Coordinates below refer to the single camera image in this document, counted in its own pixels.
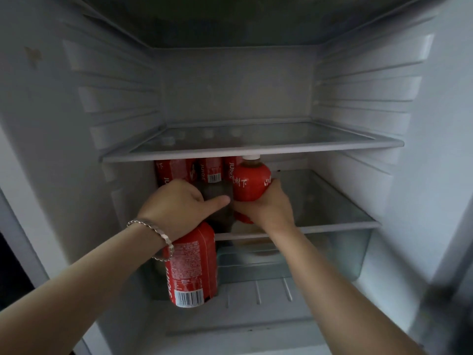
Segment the person's right hand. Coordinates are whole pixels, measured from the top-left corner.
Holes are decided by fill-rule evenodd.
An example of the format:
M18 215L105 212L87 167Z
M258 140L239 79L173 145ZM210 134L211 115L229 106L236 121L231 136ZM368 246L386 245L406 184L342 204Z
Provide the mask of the person's right hand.
M259 219L254 224L270 238L296 229L291 203L279 179L273 179L264 194L254 202L259 204Z

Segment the person's left hand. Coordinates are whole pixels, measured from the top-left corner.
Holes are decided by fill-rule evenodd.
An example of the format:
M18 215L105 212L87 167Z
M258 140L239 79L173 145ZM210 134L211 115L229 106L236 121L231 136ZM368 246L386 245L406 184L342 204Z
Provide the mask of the person's left hand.
M190 233L209 215L202 215L202 193L185 180L160 187L140 209L137 220L156 226L171 241Z

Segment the red label bottle with barcode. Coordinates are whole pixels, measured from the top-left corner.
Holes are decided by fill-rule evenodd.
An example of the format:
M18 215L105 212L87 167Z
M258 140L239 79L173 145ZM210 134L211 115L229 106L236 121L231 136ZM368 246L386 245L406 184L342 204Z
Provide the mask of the red label bottle with barcode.
M195 308L216 296L217 252L215 232L202 222L192 232L162 250L168 282L169 298L180 308Z

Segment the person's left forearm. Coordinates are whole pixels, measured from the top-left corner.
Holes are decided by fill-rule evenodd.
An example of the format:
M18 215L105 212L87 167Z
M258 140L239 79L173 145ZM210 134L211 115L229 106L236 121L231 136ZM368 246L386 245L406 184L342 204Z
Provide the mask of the person's left forearm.
M171 242L132 222L0 311L0 355L69 355L128 278Z

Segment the person's right forearm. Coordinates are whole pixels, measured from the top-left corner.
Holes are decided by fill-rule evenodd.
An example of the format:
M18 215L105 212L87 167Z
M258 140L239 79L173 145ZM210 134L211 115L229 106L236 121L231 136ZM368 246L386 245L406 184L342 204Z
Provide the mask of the person's right forearm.
M290 223L264 227L333 355L427 355Z

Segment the red label drink bottle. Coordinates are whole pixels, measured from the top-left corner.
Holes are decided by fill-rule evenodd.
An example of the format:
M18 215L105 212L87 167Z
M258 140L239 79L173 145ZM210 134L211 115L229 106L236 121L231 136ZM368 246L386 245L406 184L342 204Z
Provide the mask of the red label drink bottle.
M199 181L197 188L201 191L205 201L221 195L232 199L232 188L224 179L224 167L222 157L197 159ZM215 233L228 233L233 224L233 210L227 205L214 212L206 221L214 229Z
M161 187L175 179L194 183L198 179L196 159L156 160L154 161L157 185Z
M233 182L233 172L235 167L242 163L243 158L241 156L229 156L223 157L223 179L232 183Z

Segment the glass shelf with white trim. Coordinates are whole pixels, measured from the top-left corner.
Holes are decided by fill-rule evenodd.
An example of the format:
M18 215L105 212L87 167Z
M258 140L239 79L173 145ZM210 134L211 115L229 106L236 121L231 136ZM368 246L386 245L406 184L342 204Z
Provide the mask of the glass shelf with white trim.
M310 169L273 172L288 196L295 225L304 234L376 229L373 219Z
M323 119L256 119L167 124L100 157L102 163L278 155L405 145L399 136Z

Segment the clear crisper drawer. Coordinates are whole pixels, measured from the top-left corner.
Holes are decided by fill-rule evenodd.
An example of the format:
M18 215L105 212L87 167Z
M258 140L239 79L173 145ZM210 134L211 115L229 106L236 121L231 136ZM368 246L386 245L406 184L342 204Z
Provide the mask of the clear crisper drawer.
M358 279L372 230L307 234L320 254L350 281ZM220 242L218 284L292 277L284 256L269 238Z

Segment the white refrigerator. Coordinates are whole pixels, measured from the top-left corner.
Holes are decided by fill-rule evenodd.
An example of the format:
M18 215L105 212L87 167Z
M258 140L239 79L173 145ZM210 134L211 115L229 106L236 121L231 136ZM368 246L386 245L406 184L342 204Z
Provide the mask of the white refrigerator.
M473 355L473 0L0 0L0 233L31 285L122 230L167 124L310 118L405 145L261 155L381 227L351 281L429 355Z

